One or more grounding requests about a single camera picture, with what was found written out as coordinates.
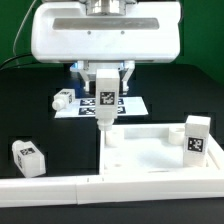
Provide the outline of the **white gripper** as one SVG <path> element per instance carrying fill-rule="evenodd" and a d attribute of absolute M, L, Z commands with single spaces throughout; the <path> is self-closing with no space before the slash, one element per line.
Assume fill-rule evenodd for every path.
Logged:
<path fill-rule="evenodd" d="M 94 16 L 79 2 L 47 2 L 34 15 L 31 52 L 41 62 L 88 60 L 79 62 L 79 73 L 90 94 L 96 64 L 89 61 L 123 61 L 122 90 L 127 92 L 134 61 L 164 63 L 178 56 L 180 18 L 177 1 L 128 4 L 124 15 Z"/>

